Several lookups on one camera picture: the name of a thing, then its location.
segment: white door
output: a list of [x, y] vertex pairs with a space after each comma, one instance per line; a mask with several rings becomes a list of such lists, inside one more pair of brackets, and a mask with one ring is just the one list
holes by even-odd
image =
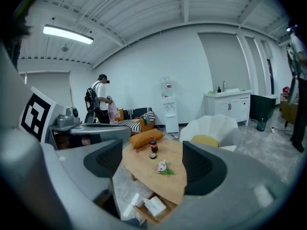
[[215, 114], [230, 115], [230, 104], [229, 101], [216, 101], [215, 103]]
[[236, 99], [236, 100], [231, 100], [229, 102], [230, 104], [230, 117], [232, 117], [234, 120], [236, 120], [238, 122], [238, 120], [240, 119], [240, 114], [241, 114], [241, 100], [240, 99]]

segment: black pants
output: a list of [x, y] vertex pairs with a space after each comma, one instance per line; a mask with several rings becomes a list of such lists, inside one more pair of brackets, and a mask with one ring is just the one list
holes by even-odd
[[292, 139], [302, 143], [307, 125], [307, 80], [298, 79], [298, 107]]
[[101, 124], [109, 124], [110, 123], [109, 113], [107, 112], [107, 110], [102, 111], [100, 109], [96, 109], [95, 113], [96, 113], [98, 120]]

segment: yellow cushion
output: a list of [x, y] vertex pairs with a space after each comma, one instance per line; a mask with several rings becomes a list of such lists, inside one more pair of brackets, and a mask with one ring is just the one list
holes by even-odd
[[114, 118], [114, 121], [123, 121], [124, 120], [124, 109], [118, 109], [120, 117]]
[[140, 148], [150, 143], [150, 137], [153, 136], [155, 140], [161, 139], [164, 134], [156, 128], [139, 133], [129, 138], [133, 149]]
[[218, 141], [216, 139], [214, 139], [213, 137], [207, 136], [207, 135], [194, 136], [191, 141], [198, 142], [198, 143], [208, 145], [208, 146], [212, 146], [212, 147], [216, 147], [216, 148], [219, 147]]

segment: soda bottle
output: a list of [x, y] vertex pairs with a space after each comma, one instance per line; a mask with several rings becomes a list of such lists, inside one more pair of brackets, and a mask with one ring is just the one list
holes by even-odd
[[157, 144], [157, 141], [154, 139], [154, 137], [152, 136], [152, 137], [150, 137], [150, 146], [151, 146], [151, 148], [152, 148], [152, 151], [154, 152], [154, 153], [156, 153], [156, 152], [158, 152], [158, 144]]

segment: lamp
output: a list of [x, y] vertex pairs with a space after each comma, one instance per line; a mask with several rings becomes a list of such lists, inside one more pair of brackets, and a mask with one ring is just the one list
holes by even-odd
[[89, 36], [53, 25], [45, 25], [43, 33], [77, 40], [86, 44], [91, 44], [94, 41], [94, 39]]
[[287, 28], [287, 32], [291, 31], [291, 28], [293, 28], [293, 27], [297, 27], [297, 25], [294, 25], [294, 26], [288, 27], [288, 28]]

